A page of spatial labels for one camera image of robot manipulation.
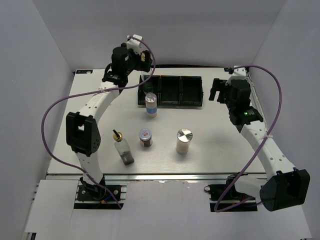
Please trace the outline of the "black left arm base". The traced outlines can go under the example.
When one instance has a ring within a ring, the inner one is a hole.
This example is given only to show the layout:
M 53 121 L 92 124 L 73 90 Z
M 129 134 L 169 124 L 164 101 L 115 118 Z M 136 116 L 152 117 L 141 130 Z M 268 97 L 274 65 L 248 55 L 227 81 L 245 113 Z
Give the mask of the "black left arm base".
M 80 178 L 73 208 L 76 210 L 119 210 L 119 205 L 123 207 L 126 198 L 126 185 L 107 184 L 103 177 L 101 185 L 107 187 L 113 196 L 104 188 L 91 185 Z

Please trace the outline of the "glass bottle with brown sauce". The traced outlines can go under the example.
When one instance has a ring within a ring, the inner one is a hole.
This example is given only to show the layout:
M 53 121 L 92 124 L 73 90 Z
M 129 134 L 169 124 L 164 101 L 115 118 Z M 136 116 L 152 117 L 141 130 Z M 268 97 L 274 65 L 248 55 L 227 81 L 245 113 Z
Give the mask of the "glass bottle with brown sauce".
M 115 141 L 114 146 L 120 158 L 122 159 L 123 164 L 127 166 L 134 163 L 135 160 L 131 153 L 131 149 L 127 140 L 123 137 L 121 132 L 118 132 L 115 129 L 113 129 L 112 131 L 113 139 Z

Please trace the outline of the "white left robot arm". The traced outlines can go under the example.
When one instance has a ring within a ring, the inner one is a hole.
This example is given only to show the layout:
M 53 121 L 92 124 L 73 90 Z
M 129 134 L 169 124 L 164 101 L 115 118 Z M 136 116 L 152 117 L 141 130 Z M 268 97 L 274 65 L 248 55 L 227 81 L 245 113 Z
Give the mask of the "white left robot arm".
M 106 187 L 100 184 L 103 173 L 97 155 L 101 144 L 98 122 L 127 86 L 129 74 L 132 71 L 149 72 L 151 65 L 151 52 L 142 50 L 141 42 L 136 38 L 128 39 L 113 49 L 111 65 L 105 69 L 98 92 L 79 111 L 69 112 L 66 116 L 66 143 L 78 157 L 85 171 L 83 180 L 90 184 L 88 193 L 96 200 L 106 193 Z

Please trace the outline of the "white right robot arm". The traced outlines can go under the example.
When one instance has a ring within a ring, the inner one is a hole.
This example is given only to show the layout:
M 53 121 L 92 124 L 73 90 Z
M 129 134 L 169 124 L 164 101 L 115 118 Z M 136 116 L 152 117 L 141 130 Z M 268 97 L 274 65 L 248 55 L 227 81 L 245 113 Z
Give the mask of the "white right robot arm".
M 252 88 L 248 65 L 225 68 L 229 78 L 215 78 L 209 100 L 217 100 L 228 109 L 230 122 L 254 150 L 253 156 L 236 175 L 228 177 L 226 187 L 218 198 L 214 212 L 221 213 L 255 198 L 268 211 L 302 205 L 307 196 L 310 175 L 297 169 L 274 141 L 271 132 L 282 108 L 278 99 L 277 112 L 270 127 L 251 105 Z

